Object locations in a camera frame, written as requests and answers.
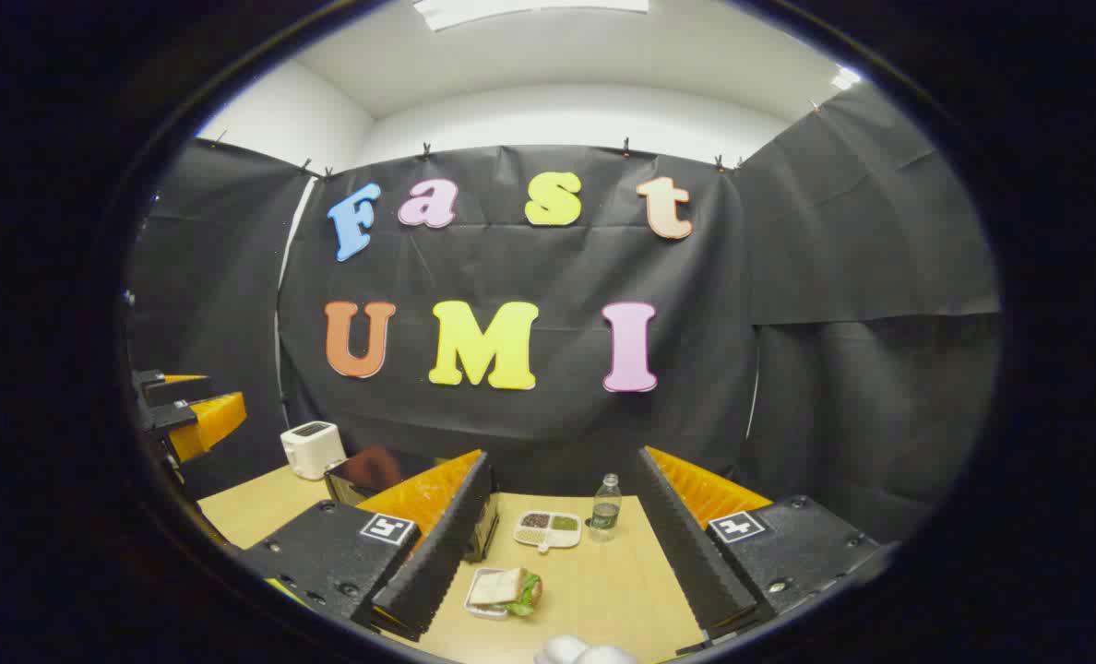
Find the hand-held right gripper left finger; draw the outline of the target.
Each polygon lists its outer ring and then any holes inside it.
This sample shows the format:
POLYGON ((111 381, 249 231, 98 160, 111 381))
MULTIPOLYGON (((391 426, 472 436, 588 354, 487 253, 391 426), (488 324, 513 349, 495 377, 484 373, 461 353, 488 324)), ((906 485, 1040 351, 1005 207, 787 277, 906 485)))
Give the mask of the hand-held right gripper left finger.
POLYGON ((492 461, 475 450, 356 505, 316 502, 235 559, 332 621, 418 640, 493 490, 492 461))

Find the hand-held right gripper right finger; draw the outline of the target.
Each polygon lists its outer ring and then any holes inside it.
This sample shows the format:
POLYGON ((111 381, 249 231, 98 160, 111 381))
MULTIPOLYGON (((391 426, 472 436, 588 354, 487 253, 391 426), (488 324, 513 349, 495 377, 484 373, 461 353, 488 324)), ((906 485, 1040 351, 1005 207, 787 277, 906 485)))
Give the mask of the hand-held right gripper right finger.
POLYGON ((650 446, 633 456, 633 492, 705 646, 811 608, 897 550, 804 494, 763 497, 650 446))

